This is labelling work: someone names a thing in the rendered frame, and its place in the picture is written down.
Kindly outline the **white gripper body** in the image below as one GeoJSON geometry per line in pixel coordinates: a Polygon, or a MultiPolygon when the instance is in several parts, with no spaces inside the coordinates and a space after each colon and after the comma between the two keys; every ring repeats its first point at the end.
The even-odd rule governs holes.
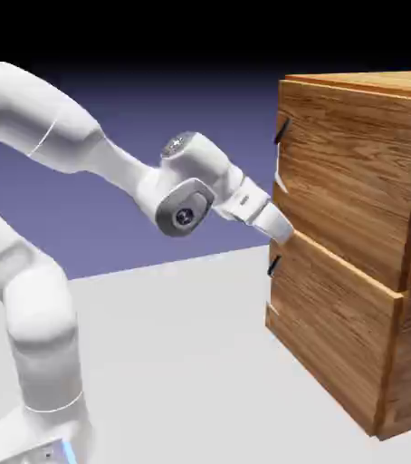
{"type": "Polygon", "coordinates": [[[252,226],[280,245],[284,245],[294,234],[290,220],[271,201],[257,214],[252,226]]]}

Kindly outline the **large wood cabinet door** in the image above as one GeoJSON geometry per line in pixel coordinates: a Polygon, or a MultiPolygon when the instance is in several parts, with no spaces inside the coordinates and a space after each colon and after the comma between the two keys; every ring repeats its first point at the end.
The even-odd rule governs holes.
{"type": "Polygon", "coordinates": [[[289,75],[279,83],[283,211],[390,289],[411,289],[411,72],[289,75]]]}

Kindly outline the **small wood cabinet door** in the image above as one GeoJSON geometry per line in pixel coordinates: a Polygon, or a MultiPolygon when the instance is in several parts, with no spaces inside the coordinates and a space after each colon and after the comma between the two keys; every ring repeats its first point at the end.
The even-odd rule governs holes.
{"type": "Polygon", "coordinates": [[[370,436],[379,433],[403,294],[381,284],[311,238],[270,243],[265,322],[312,376],[370,436]]]}

